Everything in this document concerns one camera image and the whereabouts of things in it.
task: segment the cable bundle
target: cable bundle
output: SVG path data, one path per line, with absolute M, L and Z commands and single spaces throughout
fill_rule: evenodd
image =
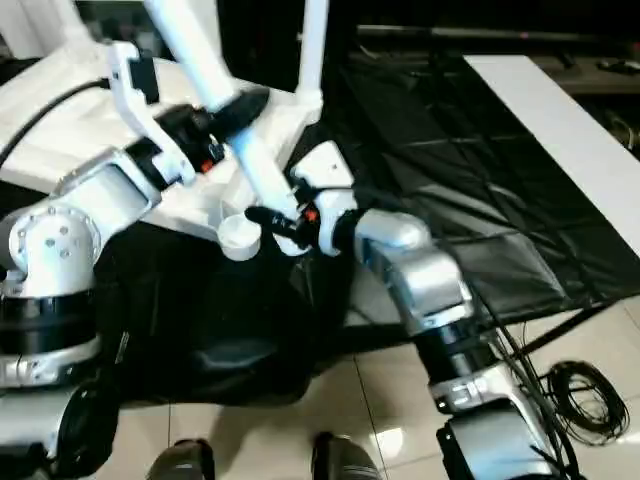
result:
M 629 428 L 629 411 L 611 382 L 593 365 L 567 361 L 541 377 L 566 432 L 589 446 L 620 438 Z

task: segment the white bracket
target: white bracket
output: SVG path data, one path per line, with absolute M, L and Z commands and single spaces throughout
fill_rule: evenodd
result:
M 153 118 L 147 108 L 144 93 L 133 87 L 129 62 L 138 61 L 140 52 L 131 43 L 114 42 L 109 47 L 108 59 L 109 84 L 116 110 L 129 128 L 158 146 L 160 153 L 153 159 L 153 164 L 165 182 L 171 184 L 179 180 L 183 185 L 189 185 L 196 178 L 193 166 L 184 152 Z

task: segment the white floor tile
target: white floor tile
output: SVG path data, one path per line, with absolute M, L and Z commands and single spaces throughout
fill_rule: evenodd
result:
M 415 348 L 391 348 L 356 361 L 386 467 L 439 453 L 435 432 L 447 417 L 436 410 Z
M 534 320 L 526 329 L 531 341 L 570 315 L 561 314 Z M 519 338 L 522 328 L 516 329 Z M 536 351 L 531 356 L 539 373 L 560 360 L 583 360 L 598 368 L 623 398 L 640 395 L 636 366 L 640 365 L 640 329 L 622 304 L 596 315 L 567 335 Z
M 389 480 L 448 480 L 442 457 L 429 458 L 387 469 Z
M 621 303 L 633 319 L 635 325 L 640 329 L 640 295 L 625 298 Z
M 143 480 L 169 442 L 169 407 L 122 410 L 113 454 L 91 478 Z
M 631 426 L 626 435 L 605 447 L 574 442 L 581 473 L 589 480 L 635 480 L 640 472 L 640 397 L 626 401 Z
M 175 405 L 171 442 L 210 440 L 219 478 L 310 478 L 313 439 L 322 431 L 349 435 L 382 468 L 355 364 L 342 362 L 315 379 L 304 398 L 281 408 Z

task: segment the black shoe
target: black shoe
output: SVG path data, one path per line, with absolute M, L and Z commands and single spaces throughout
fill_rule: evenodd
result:
M 348 438 L 321 433 L 311 460 L 313 480 L 382 480 L 375 463 Z
M 205 440 L 180 440 L 153 462 L 148 480 L 215 480 L 213 450 Z

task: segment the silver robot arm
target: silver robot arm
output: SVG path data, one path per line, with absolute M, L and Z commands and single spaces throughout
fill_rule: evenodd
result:
M 353 255 L 394 301 L 429 374 L 436 407 L 451 416 L 438 432 L 449 475 L 507 480 L 556 474 L 534 450 L 554 458 L 540 409 L 479 335 L 460 268 L 427 225 L 407 213 L 359 209 L 349 190 L 353 178 L 331 143 L 316 147 L 292 175 L 304 181 L 301 189 L 315 192 L 321 219 L 317 238 L 304 238 L 327 255 Z
M 253 90 L 215 113 L 179 105 L 155 119 L 147 109 L 158 93 L 149 81 L 153 62 L 126 43 L 113 44 L 109 58 L 116 108 L 141 139 L 108 149 L 0 222 L 3 474 L 15 465 L 77 478 L 108 458 L 119 404 L 110 385 L 93 381 L 100 353 L 93 267 L 163 190 L 222 159 L 212 158 L 212 137 L 222 142 L 246 128 L 268 101 L 267 91 Z

